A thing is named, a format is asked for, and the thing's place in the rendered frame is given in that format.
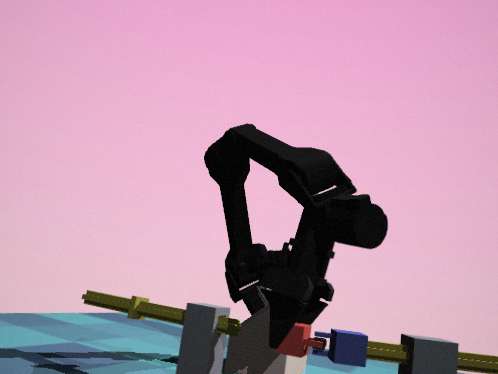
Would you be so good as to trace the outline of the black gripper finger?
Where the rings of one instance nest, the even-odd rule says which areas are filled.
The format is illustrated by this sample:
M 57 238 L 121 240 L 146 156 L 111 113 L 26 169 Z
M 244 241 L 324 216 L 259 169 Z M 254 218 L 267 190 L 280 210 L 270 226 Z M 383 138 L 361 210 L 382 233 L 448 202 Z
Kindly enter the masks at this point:
M 309 303 L 309 305 L 302 314 L 302 316 L 299 318 L 297 323 L 309 326 L 312 325 L 312 323 L 321 314 L 321 312 L 328 306 L 328 304 L 325 302 L 316 301 L 311 298 L 309 299 L 309 301 L 303 301 L 303 302 Z
M 270 304 L 269 346 L 278 349 L 309 303 L 289 299 L 267 288 L 261 289 L 261 292 Z

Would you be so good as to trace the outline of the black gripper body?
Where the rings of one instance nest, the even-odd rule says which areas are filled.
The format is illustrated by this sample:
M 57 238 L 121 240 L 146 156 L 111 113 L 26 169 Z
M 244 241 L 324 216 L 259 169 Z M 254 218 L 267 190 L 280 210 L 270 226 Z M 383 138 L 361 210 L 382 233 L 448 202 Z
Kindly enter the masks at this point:
M 335 258 L 335 244 L 302 233 L 290 238 L 292 246 L 286 270 L 268 267 L 261 272 L 258 286 L 295 301 L 331 302 L 334 289 L 326 282 L 330 260 Z

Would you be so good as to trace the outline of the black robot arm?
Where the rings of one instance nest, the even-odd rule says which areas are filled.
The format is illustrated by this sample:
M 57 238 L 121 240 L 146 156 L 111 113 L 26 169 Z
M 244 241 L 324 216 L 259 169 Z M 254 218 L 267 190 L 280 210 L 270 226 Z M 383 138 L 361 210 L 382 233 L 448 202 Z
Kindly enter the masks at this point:
M 225 259 L 229 294 L 234 303 L 243 300 L 251 316 L 269 304 L 261 292 L 265 288 L 254 282 L 270 266 L 286 270 L 291 251 L 287 242 L 278 251 L 252 243 L 244 188 L 250 159 L 275 173 L 279 185 L 304 207 L 297 233 L 363 249 L 376 248 L 386 238 L 387 215 L 368 194 L 351 195 L 356 188 L 329 152 L 293 147 L 249 123 L 229 128 L 208 147 L 204 162 L 221 192 L 230 245 Z

